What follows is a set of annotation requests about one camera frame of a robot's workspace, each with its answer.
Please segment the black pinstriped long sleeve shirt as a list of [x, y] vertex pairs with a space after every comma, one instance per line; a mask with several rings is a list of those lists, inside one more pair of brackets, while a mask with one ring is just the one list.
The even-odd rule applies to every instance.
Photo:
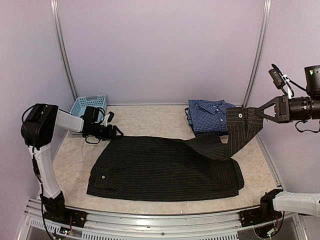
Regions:
[[116, 136], [93, 165], [86, 193], [152, 202], [235, 197], [245, 181], [233, 156], [263, 129], [263, 121], [253, 107], [227, 109], [227, 143], [212, 133], [189, 140]]

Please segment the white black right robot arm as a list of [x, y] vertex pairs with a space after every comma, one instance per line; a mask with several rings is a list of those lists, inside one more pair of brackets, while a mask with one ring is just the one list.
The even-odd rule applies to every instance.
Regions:
[[[273, 84], [283, 95], [276, 96], [255, 110], [255, 114], [277, 124], [295, 122], [299, 133], [306, 130], [298, 128], [299, 123], [320, 119], [320, 66], [304, 68], [306, 87], [292, 81], [277, 65], [268, 71]], [[320, 216], [320, 195], [318, 193], [293, 193], [274, 189], [260, 199], [256, 218], [266, 222], [281, 212], [293, 212], [307, 216]]]

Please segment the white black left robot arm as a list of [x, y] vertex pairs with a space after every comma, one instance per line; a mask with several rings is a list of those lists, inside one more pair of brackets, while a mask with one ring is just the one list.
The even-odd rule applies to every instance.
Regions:
[[113, 117], [113, 112], [106, 113], [101, 107], [87, 106], [82, 116], [75, 116], [57, 105], [45, 103], [37, 103], [22, 114], [21, 136], [28, 147], [33, 172], [39, 182], [44, 218], [64, 224], [72, 220], [53, 168], [51, 142], [55, 128], [80, 133], [85, 139], [93, 136], [99, 141], [111, 140], [123, 135], [117, 126], [110, 123]]

